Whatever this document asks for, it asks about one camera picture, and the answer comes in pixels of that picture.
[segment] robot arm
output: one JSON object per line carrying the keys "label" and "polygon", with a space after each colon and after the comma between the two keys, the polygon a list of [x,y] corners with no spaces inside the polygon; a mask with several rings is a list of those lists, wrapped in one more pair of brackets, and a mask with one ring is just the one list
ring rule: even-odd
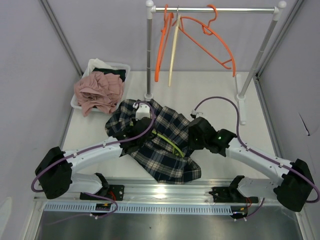
{"label": "robot arm", "polygon": [[216,131],[203,117],[197,117],[190,123],[188,144],[193,150],[206,148],[214,154],[240,161],[270,178],[251,179],[237,176],[228,188],[231,195],[237,195],[237,191],[246,198],[277,199],[286,208],[300,212],[313,189],[309,183],[290,171],[297,171],[314,183],[304,161],[297,159],[291,162],[269,155],[253,146],[244,145],[236,134],[226,129]]}
{"label": "robot arm", "polygon": [[[109,197],[108,189],[110,186],[101,173],[87,175],[78,172],[93,164],[116,159],[121,155],[136,151],[146,141],[154,137],[153,128],[154,119],[150,118],[150,107],[141,104],[136,111],[133,125],[107,140],[89,147],[65,152],[61,151],[58,146],[50,149],[35,170],[42,190],[32,190],[44,192],[47,199],[58,198],[67,192]],[[87,200],[87,195],[80,195],[80,199],[82,196]]]}

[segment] white plastic basket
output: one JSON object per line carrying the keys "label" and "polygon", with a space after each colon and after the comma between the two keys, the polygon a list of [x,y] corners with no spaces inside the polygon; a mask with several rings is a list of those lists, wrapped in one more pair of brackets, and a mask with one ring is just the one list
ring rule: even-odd
{"label": "white plastic basket", "polygon": [[[117,103],[115,109],[118,109],[120,103],[126,99],[126,95],[127,95],[127,92],[128,92],[128,88],[129,88],[129,76],[130,76],[130,66],[127,65],[127,64],[122,64],[122,63],[115,63],[115,62],[105,62],[106,64],[110,65],[111,67],[115,68],[116,70],[119,70],[119,69],[124,69],[125,70],[125,79],[124,79],[124,91],[123,91],[123,95],[122,95],[122,98],[121,100]],[[85,70],[82,78],[84,77],[87,77],[89,75],[89,71],[88,71],[88,68]],[[74,108],[74,109],[81,109],[82,110],[82,107],[78,105],[78,99],[76,97],[75,94],[73,94],[73,97],[71,99],[71,106]],[[98,108],[95,108],[93,107],[92,108],[92,111],[93,112],[101,112]]]}

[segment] plaid shirt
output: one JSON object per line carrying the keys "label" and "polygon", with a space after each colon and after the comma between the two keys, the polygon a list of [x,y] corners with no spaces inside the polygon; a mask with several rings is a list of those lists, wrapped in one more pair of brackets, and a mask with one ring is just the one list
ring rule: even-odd
{"label": "plaid shirt", "polygon": [[[136,110],[133,104],[136,100],[123,101],[110,120],[105,124],[108,136],[123,131],[135,119]],[[201,177],[201,168],[190,155],[188,148],[189,121],[175,110],[162,107],[153,99],[149,102],[156,116],[155,128],[172,141],[185,154],[184,157],[173,154],[173,146],[156,136],[143,147],[130,155],[159,183],[184,184]]]}

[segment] orange plastic hanger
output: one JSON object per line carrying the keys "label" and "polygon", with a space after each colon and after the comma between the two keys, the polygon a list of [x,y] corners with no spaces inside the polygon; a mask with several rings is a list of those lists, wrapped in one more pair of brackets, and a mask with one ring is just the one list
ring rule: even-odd
{"label": "orange plastic hanger", "polygon": [[160,72],[160,68],[161,68],[161,63],[162,63],[165,49],[167,46],[167,41],[168,41],[168,37],[169,37],[171,25],[172,25],[172,19],[174,18],[174,14],[172,12],[169,13],[169,15],[167,16],[167,7],[168,7],[168,4],[166,4],[164,6],[164,26],[163,26],[163,29],[161,30],[162,35],[161,35],[161,40],[160,40],[160,46],[159,46],[158,55],[156,57],[155,75],[154,75],[154,80],[156,82],[159,81],[159,72]]}
{"label": "orange plastic hanger", "polygon": [[[154,80],[156,82],[159,81],[159,72],[160,72],[160,68],[161,68],[161,63],[163,60],[163,56],[164,56],[164,52],[166,49],[166,45],[167,45],[167,40],[168,40],[168,36],[169,36],[169,32],[171,29],[171,23],[172,23],[172,19],[174,18],[174,14],[170,13],[167,16],[167,7],[168,4],[165,5],[164,7],[164,26],[163,29],[161,30],[162,35],[161,35],[161,40],[160,40],[160,45],[159,45],[159,51],[158,51],[158,55],[157,55],[157,59],[156,59],[156,65],[155,65],[155,75],[154,75]],[[181,16],[180,19],[180,23],[181,23],[181,27],[179,27],[180,31],[183,32],[188,38],[190,38],[195,44],[197,44],[202,50],[204,50],[210,57],[212,57],[214,60],[216,60],[221,66],[223,66],[225,69],[232,69],[232,76],[234,77],[236,75],[236,62],[234,59],[234,56],[232,54],[232,52],[230,51],[228,45],[225,43],[225,41],[215,32],[210,28],[210,24],[211,22],[215,21],[218,17],[218,12],[215,6],[213,6],[212,4],[207,5],[207,7],[213,8],[215,16],[213,19],[211,19],[207,25],[205,25],[203,22],[199,21],[198,19],[195,19],[193,17],[190,16]],[[195,21],[196,23],[200,24],[202,27],[202,31],[204,34],[211,36],[211,35],[215,35],[216,38],[218,38],[220,40],[220,42],[223,44],[223,46],[225,47],[225,49],[227,50],[227,52],[230,55],[230,59],[224,62],[221,62],[218,58],[216,58],[212,53],[210,53],[207,49],[205,49],[204,46],[202,46],[200,43],[198,43],[193,37],[191,37],[187,32],[185,32],[184,29],[184,23],[183,23],[183,19],[190,19],[192,21]],[[227,66],[226,64],[232,62],[232,68]]]}

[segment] light purple wall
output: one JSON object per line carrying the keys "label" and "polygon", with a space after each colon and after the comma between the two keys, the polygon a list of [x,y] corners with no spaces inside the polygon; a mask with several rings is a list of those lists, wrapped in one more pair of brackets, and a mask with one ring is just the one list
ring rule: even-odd
{"label": "light purple wall", "polygon": [[[164,7],[274,7],[280,0],[154,0],[154,4]],[[287,8],[275,32],[290,12],[296,0],[286,0]],[[65,35],[72,46],[82,70],[90,58],[100,58],[109,62],[125,63],[133,70],[146,69],[147,20],[146,0],[49,0]],[[190,14],[207,23],[213,14]],[[152,68],[155,67],[163,13],[153,15]],[[258,52],[271,22],[271,14],[221,13],[212,23],[214,29],[229,45],[237,65],[237,70],[247,71]],[[227,51],[214,36],[203,34],[200,25],[184,21],[186,31],[194,36],[209,51],[222,61],[229,59]],[[171,31],[162,69],[170,64],[172,48]],[[174,70],[180,71],[226,71],[209,55],[196,46],[185,35],[180,34],[176,50]]]}
{"label": "light purple wall", "polygon": [[[320,187],[320,1],[306,0],[261,77],[284,157],[306,161]],[[302,119],[308,129],[307,136]],[[320,203],[307,204],[320,239]]]}
{"label": "light purple wall", "polygon": [[2,236],[18,240],[35,168],[57,146],[77,79],[37,0],[0,1],[0,203],[13,198]]}

